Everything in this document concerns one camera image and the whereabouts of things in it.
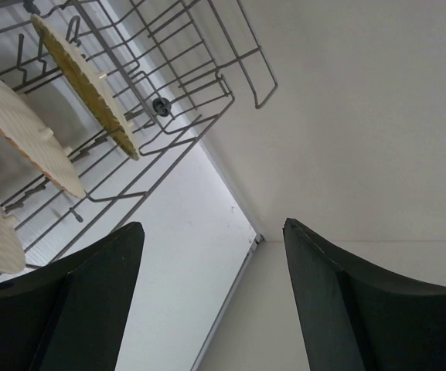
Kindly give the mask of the yellow woven plate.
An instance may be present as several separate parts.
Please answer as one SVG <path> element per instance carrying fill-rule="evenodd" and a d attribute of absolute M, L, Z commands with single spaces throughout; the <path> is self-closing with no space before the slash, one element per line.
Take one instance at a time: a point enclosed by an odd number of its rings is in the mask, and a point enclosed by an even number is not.
<path fill-rule="evenodd" d="M 131 159 L 140 158 L 131 124 L 121 112 L 106 82 L 106 73 L 97 72 L 82 57 L 78 48 L 66 41 L 46 20 L 32 15 L 34 30 L 43 44 L 99 124 L 111 134 L 116 144 Z"/>

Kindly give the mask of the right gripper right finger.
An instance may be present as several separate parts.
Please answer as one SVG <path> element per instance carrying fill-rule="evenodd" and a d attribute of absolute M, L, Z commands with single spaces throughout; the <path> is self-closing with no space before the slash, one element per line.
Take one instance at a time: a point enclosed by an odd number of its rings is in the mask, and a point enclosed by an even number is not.
<path fill-rule="evenodd" d="M 446 287 L 394 273 L 295 219 L 283 227 L 312 370 L 446 370 Z"/>

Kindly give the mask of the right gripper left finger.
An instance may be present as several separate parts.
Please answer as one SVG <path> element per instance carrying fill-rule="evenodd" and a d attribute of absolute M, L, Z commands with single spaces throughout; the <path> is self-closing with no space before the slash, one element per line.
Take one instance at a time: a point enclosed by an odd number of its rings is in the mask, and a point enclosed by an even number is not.
<path fill-rule="evenodd" d="M 0 370 L 113 370 L 145 232 L 131 222 L 0 283 Z"/>

